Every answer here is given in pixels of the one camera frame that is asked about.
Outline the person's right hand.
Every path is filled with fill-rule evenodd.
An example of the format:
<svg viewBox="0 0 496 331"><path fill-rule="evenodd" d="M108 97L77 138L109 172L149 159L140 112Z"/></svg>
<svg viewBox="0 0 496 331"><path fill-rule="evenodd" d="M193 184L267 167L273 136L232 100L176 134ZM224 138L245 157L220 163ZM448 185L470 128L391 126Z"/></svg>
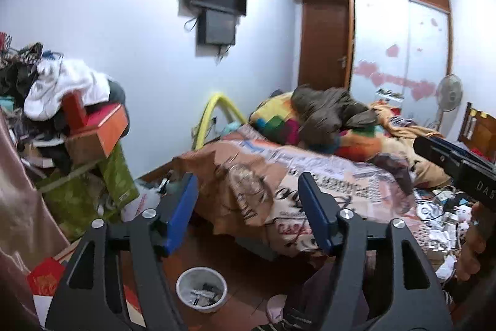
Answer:
<svg viewBox="0 0 496 331"><path fill-rule="evenodd" d="M480 271L481 262L478 256L485 251L494 224L494 212L480 202L472 206L472 224L466 233L465 244L456 263L458 280L469 280L472 275Z"/></svg>

